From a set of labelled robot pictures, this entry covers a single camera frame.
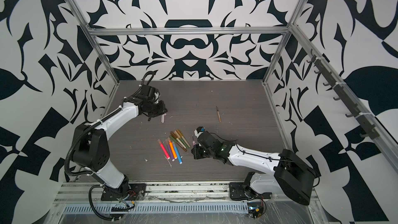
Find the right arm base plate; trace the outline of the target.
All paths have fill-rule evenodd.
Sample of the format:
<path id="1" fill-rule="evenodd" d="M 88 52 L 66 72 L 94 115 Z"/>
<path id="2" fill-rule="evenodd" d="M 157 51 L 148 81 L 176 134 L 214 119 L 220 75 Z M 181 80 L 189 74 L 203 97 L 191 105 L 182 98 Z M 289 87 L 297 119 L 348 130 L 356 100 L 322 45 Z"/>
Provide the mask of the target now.
<path id="1" fill-rule="evenodd" d="M 256 193 L 244 183 L 229 183 L 229 196 L 233 201 L 270 199 L 271 195 L 271 192 L 265 192 L 263 194 Z"/>

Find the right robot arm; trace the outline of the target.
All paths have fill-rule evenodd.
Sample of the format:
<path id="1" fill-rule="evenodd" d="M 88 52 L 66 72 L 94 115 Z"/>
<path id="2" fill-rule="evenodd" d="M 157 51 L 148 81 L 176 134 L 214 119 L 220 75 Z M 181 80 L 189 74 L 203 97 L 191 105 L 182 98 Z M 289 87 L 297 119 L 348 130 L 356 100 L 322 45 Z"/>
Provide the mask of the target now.
<path id="1" fill-rule="evenodd" d="M 265 193 L 264 177 L 269 175 L 276 179 L 279 188 L 290 200 L 301 205 L 310 204 L 314 180 L 319 175 L 293 151 L 283 149 L 280 153 L 269 153 L 248 149 L 236 142 L 222 142 L 219 136 L 203 127 L 198 127 L 194 135 L 197 138 L 191 150 L 194 159 L 212 158 L 222 164 L 256 171 L 249 173 L 245 179 L 244 190 L 249 194 Z"/>

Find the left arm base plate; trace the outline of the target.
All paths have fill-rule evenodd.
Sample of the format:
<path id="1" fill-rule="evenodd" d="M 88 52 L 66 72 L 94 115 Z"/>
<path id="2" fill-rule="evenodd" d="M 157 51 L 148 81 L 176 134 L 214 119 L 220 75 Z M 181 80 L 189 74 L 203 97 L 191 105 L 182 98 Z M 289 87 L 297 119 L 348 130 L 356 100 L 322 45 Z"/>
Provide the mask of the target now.
<path id="1" fill-rule="evenodd" d="M 121 198 L 126 201 L 138 200 L 145 196 L 146 186 L 145 183 L 129 183 L 124 193 L 120 193 L 117 189 L 111 189 L 105 186 L 101 201 L 117 201 Z"/>

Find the tan pen ochre cap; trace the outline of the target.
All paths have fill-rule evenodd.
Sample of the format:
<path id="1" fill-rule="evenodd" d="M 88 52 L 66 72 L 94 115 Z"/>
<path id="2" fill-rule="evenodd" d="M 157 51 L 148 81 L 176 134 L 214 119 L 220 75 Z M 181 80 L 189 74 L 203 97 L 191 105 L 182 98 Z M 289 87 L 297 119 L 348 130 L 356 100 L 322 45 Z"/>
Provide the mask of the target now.
<path id="1" fill-rule="evenodd" d="M 177 141 L 179 141 L 179 143 L 185 148 L 187 149 L 188 146 L 185 144 L 185 142 L 183 141 L 182 137 L 180 136 L 179 132 L 177 130 L 174 131 L 174 136 L 176 138 Z"/>

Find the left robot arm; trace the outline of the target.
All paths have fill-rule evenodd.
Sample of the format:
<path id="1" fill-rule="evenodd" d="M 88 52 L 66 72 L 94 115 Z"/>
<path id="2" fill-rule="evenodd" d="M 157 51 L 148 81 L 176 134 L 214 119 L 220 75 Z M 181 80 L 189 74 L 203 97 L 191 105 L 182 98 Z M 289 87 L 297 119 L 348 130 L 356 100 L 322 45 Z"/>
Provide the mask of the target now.
<path id="1" fill-rule="evenodd" d="M 116 217 L 102 215 L 94 206 L 92 191 L 100 188 L 120 202 L 129 197 L 129 178 L 111 162 L 108 140 L 130 120 L 144 115 L 151 120 L 167 113 L 165 103 L 159 99 L 159 90 L 150 86 L 156 75 L 147 72 L 139 89 L 125 97 L 121 104 L 105 117 L 93 123 L 80 124 L 74 131 L 70 149 L 64 161 L 64 172 L 71 177 L 93 176 L 98 185 L 89 189 L 88 201 L 94 214 L 105 221 L 115 222 Z"/>

